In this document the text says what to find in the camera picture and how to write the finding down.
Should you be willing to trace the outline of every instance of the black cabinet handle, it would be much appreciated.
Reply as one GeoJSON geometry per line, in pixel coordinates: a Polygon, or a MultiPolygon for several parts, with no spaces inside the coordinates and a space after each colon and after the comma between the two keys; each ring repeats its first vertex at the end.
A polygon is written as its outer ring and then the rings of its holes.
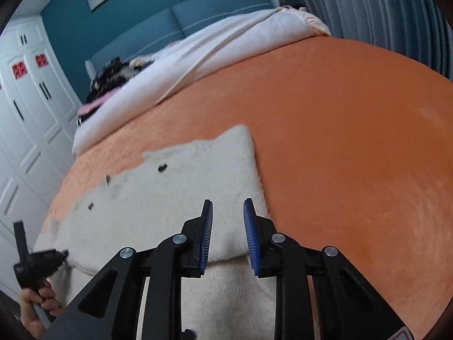
{"type": "Polygon", "coordinates": [[[14,106],[16,106],[16,110],[17,110],[17,112],[19,112],[19,116],[20,116],[20,118],[22,119],[22,121],[25,121],[25,120],[23,119],[22,113],[21,113],[21,112],[20,112],[20,110],[19,110],[19,107],[17,107],[17,103],[16,103],[16,101],[14,101],[14,100],[13,100],[13,103],[14,103],[14,106]]]}
{"type": "Polygon", "coordinates": [[[44,94],[44,97],[46,97],[46,100],[49,101],[49,97],[47,97],[47,94],[46,94],[44,88],[42,87],[42,84],[41,84],[41,83],[39,84],[39,88],[41,88],[41,91],[42,91],[42,93],[44,94]]]}
{"type": "Polygon", "coordinates": [[[42,82],[42,85],[44,86],[44,89],[47,91],[47,94],[48,94],[49,98],[52,99],[52,96],[50,95],[50,92],[49,92],[49,90],[46,87],[46,83],[42,82]]]}

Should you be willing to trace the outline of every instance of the teal wall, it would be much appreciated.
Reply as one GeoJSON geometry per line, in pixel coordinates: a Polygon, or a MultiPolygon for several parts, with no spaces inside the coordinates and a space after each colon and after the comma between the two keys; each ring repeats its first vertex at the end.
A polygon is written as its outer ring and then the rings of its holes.
{"type": "Polygon", "coordinates": [[[92,12],[86,0],[52,0],[41,15],[61,66],[84,101],[90,84],[85,60],[148,16],[182,1],[107,0],[92,12]]]}

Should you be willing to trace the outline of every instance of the blue upholstered headboard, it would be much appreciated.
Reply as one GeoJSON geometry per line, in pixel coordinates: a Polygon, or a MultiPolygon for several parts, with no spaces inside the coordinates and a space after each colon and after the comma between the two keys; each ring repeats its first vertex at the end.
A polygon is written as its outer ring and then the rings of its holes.
{"type": "Polygon", "coordinates": [[[165,9],[118,36],[85,62],[93,78],[110,60],[150,54],[227,16],[273,9],[279,0],[187,0],[165,9]]]}

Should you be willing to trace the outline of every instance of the black tool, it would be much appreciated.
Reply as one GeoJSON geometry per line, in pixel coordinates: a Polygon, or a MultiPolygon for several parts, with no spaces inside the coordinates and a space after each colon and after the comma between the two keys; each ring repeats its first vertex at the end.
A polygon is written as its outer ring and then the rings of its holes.
{"type": "MultiPolygon", "coordinates": [[[[66,260],[67,251],[58,252],[53,249],[30,254],[22,221],[14,223],[14,236],[20,259],[20,262],[14,265],[17,282],[22,289],[30,288],[38,293],[40,288],[45,287],[46,277],[53,275],[66,260]]],[[[55,317],[40,305],[34,304],[33,308],[45,328],[55,321],[55,317]]]]}
{"type": "Polygon", "coordinates": [[[201,216],[186,221],[180,234],[154,249],[121,249],[69,303],[42,340],[135,339],[147,277],[142,339],[194,339],[191,331],[181,332],[181,278],[204,274],[211,230],[212,202],[205,200],[201,216]]]}
{"type": "Polygon", "coordinates": [[[300,246],[277,233],[272,220],[244,202],[251,266],[258,277],[277,277],[275,340],[314,340],[309,280],[313,279],[322,340],[412,340],[403,321],[333,246],[300,246]]]}

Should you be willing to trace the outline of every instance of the orange bedsheet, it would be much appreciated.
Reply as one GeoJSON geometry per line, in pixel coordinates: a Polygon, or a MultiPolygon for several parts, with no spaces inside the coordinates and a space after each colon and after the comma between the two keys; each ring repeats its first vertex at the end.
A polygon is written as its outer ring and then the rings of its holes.
{"type": "Polygon", "coordinates": [[[420,340],[453,295],[452,114],[452,83],[420,63],[310,38],[191,85],[91,148],[48,217],[145,151],[246,124],[277,228],[337,246],[420,340]]]}

